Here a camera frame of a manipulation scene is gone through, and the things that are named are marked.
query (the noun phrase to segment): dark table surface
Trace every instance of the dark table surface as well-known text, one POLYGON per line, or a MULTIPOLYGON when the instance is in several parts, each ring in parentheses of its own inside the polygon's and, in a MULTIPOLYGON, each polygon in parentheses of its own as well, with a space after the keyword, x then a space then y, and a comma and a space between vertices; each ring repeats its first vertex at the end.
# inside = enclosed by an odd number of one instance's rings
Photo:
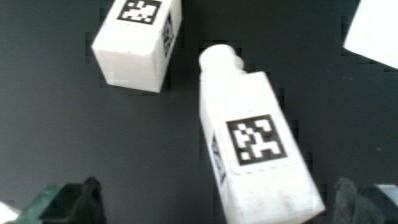
POLYGON ((398 70, 350 54, 357 1, 185 0, 162 94, 105 85, 112 1, 0 1, 0 200, 96 176, 110 223, 224 223, 199 123, 201 50, 266 71, 329 211, 334 183, 398 182, 398 70))

